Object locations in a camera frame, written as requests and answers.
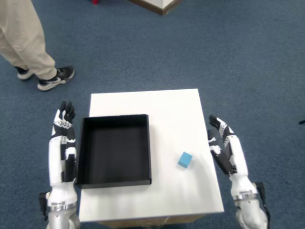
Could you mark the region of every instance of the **robotic arm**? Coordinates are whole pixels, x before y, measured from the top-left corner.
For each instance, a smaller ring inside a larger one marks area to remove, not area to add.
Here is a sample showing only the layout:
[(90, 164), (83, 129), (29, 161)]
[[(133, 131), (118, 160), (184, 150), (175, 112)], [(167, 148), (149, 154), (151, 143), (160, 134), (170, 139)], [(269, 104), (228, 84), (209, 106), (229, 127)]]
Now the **robotic arm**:
[(75, 117), (72, 103), (62, 102), (57, 110), (49, 141), (49, 176), (51, 193), (40, 194), (41, 210), (46, 217), (46, 202), (50, 207), (47, 229), (78, 229), (76, 214), (77, 194), (75, 133), (72, 120)]
[[(232, 182), (231, 196), (238, 207), (236, 219), (243, 229), (268, 229), (270, 215), (264, 202), (262, 183), (252, 184), (248, 178), (248, 168), (238, 137), (221, 119), (210, 116), (210, 124), (219, 132), (224, 141), (224, 149), (216, 140), (216, 133), (208, 130), (210, 151), (221, 170), (229, 175)], [(260, 209), (256, 198), (260, 194), (266, 213)]]

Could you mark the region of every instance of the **person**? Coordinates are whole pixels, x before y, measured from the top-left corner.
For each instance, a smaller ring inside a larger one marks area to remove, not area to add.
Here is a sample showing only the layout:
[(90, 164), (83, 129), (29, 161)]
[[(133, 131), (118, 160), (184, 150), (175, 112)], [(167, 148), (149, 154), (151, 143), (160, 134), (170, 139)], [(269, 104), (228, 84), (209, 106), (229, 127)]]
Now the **person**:
[(31, 0), (0, 0), (0, 54), (17, 69), (19, 79), (36, 75), (42, 91), (68, 82), (75, 73), (71, 66), (55, 68)]

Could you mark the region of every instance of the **metal joint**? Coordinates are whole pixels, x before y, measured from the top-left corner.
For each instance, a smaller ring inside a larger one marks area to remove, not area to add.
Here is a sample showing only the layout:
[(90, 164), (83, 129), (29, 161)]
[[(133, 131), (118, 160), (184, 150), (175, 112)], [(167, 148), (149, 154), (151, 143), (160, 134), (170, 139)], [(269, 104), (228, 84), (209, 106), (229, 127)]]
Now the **metal joint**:
[(233, 200), (239, 201), (239, 200), (245, 200), (245, 199), (255, 199), (256, 196), (257, 195), (255, 193), (240, 194), (240, 195), (234, 196)]
[(76, 207), (76, 203), (67, 204), (67, 205), (57, 204), (57, 205), (51, 206), (50, 210), (51, 211), (63, 211), (63, 210), (68, 210), (68, 209), (75, 208), (75, 207)]

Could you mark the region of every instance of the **open box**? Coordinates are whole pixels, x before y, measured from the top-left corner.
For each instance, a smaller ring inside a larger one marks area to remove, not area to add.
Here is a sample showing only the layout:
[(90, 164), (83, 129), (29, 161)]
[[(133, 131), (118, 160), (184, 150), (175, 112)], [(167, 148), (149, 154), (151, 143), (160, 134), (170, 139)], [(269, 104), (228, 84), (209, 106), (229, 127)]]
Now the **open box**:
[(76, 185), (81, 188), (152, 183), (148, 115), (84, 118)]

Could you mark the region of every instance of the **wooden base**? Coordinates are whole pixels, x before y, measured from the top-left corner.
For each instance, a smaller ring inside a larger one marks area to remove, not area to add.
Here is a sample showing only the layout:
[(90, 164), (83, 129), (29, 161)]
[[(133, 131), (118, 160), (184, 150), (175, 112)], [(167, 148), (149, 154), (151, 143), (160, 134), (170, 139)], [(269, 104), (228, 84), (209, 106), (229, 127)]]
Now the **wooden base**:
[(177, 224), (177, 223), (191, 223), (204, 215), (195, 216), (173, 216), (153, 219), (137, 219), (137, 220), (120, 220), (100, 222), (110, 228), (131, 228), (131, 227), (151, 227), (152, 225)]
[(159, 8), (155, 5), (152, 5), (144, 0), (129, 0), (139, 6), (142, 6), (152, 12), (158, 13), (160, 15), (166, 15), (171, 11), (175, 6), (177, 6), (182, 0), (174, 0), (170, 4), (168, 4), (165, 8)]

